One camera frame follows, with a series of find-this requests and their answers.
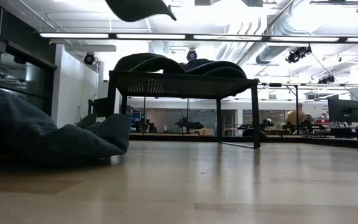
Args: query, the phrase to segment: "ductwork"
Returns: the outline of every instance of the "ductwork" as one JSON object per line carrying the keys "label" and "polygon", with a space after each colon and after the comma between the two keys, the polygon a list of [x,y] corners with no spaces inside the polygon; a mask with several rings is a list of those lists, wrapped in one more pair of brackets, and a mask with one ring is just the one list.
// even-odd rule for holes
{"label": "ductwork", "polygon": [[[261,34],[266,29],[266,25],[266,16],[255,17],[252,21],[232,23],[227,34]],[[224,42],[216,60],[238,63],[250,46],[251,43],[248,42]]]}
{"label": "ductwork", "polygon": [[[321,25],[320,19],[312,15],[310,1],[294,0],[285,12],[268,27],[265,35],[310,35]],[[255,43],[250,47],[243,58],[237,62],[239,65],[254,58],[257,64],[268,64],[290,46],[274,46],[265,43]]]}

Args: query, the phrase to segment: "person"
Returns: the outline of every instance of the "person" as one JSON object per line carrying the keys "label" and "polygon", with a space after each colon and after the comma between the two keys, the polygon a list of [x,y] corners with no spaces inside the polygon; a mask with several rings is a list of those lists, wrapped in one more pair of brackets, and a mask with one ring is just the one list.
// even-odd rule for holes
{"label": "person", "polygon": [[[306,120],[306,115],[303,113],[302,111],[303,105],[301,103],[298,104],[298,114],[299,114],[299,118],[298,118],[298,124],[300,125],[302,123],[302,121]],[[290,112],[290,114],[287,117],[287,121],[286,121],[287,125],[290,126],[296,126],[296,110],[293,110]]]}

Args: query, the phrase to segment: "computer monitor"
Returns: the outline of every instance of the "computer monitor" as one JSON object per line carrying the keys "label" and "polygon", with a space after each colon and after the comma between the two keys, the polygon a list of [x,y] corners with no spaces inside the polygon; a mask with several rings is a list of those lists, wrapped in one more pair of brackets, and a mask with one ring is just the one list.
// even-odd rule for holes
{"label": "computer monitor", "polygon": [[328,99],[329,120],[331,122],[358,123],[358,101]]}

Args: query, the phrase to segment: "table leg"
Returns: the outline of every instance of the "table leg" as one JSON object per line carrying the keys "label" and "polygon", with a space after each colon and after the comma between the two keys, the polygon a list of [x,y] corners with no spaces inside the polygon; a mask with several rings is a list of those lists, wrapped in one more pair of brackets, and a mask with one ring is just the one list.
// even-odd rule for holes
{"label": "table leg", "polygon": [[122,101],[121,101],[121,114],[127,114],[127,96],[122,96]]}
{"label": "table leg", "polygon": [[117,91],[117,80],[115,78],[114,75],[112,75],[110,73],[110,79],[109,79],[109,90],[108,90],[108,94],[107,94],[107,98],[108,98],[108,102],[109,102],[109,107],[106,109],[107,111],[107,117],[113,115],[114,114],[114,109],[116,106],[116,91]]}
{"label": "table leg", "polygon": [[222,143],[222,106],[221,106],[221,99],[216,100],[216,121],[217,127],[216,132],[218,134],[218,142]]}
{"label": "table leg", "polygon": [[258,86],[252,85],[252,125],[254,127],[254,149],[260,148]]}

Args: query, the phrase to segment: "wire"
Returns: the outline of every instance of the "wire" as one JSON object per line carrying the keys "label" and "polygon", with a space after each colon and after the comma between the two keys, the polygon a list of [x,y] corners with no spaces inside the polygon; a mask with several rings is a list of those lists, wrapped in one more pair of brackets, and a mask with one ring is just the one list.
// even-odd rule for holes
{"label": "wire", "polygon": [[80,120],[81,118],[81,107],[82,107],[82,99],[84,97],[84,87],[85,87],[85,78],[86,78],[86,69],[87,67],[84,67],[85,73],[84,73],[84,81],[82,83],[82,92],[81,92],[81,99],[80,99],[80,105],[78,106],[78,109],[80,110]]}
{"label": "wire", "polygon": [[94,98],[95,96],[97,96],[97,95],[98,95],[98,94],[95,93],[90,99],[93,100],[93,98]]}
{"label": "wire", "polygon": [[74,49],[74,46],[72,44],[71,41],[67,40],[67,42],[70,44],[71,48],[73,49],[74,53],[76,53],[78,55],[78,58],[82,58],[82,55],[80,53],[78,53],[75,49]]}
{"label": "wire", "polygon": [[[311,53],[311,54],[312,54],[312,56],[316,59],[316,61],[325,69],[325,71],[328,72],[328,74],[331,74],[331,72],[328,71],[328,69],[317,59],[317,57],[314,56],[313,53]],[[345,90],[347,90],[352,96],[354,96],[354,98],[358,99],[358,97],[355,96],[355,94],[353,94],[348,88],[346,88],[346,86],[342,85],[342,83],[339,82],[338,79],[336,79],[335,77],[334,77],[334,79],[335,79],[335,81],[337,81],[339,84],[341,84],[341,86],[342,86]]]}

